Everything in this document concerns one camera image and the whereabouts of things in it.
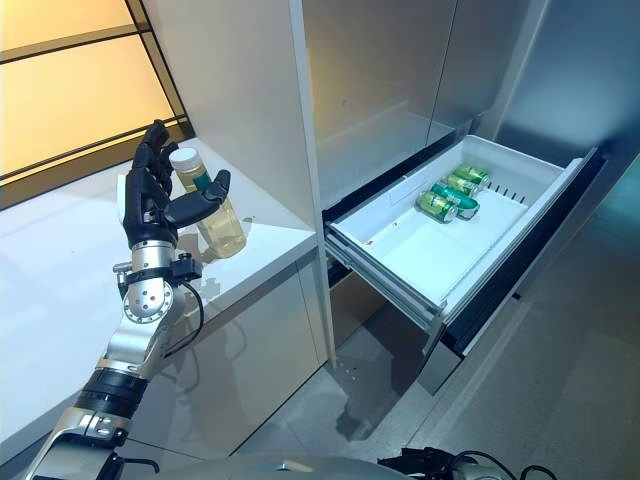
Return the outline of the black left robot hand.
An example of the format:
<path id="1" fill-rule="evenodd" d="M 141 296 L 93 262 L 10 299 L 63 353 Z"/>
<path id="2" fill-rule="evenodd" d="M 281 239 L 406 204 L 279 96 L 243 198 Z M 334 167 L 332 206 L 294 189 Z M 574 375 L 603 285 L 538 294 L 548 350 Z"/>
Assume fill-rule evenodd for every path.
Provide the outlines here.
<path id="1" fill-rule="evenodd" d="M 154 120 L 125 176 L 122 226 L 130 247 L 145 241 L 175 246 L 179 229 L 214 214 L 227 198 L 231 173 L 221 169 L 204 189 L 172 199 L 173 166 L 169 157 L 177 150 L 178 145 L 169 140 L 164 123 Z"/>

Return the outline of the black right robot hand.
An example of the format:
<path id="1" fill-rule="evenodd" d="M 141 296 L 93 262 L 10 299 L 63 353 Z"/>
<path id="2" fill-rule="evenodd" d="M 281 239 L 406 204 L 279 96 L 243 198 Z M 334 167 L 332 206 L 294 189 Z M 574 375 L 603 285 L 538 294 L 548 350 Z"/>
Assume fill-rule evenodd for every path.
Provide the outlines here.
<path id="1" fill-rule="evenodd" d="M 399 456 L 378 459 L 377 464 L 407 476 L 417 475 L 419 479 L 449 480 L 453 478 L 453 458 L 453 454 L 433 447 L 403 447 Z"/>

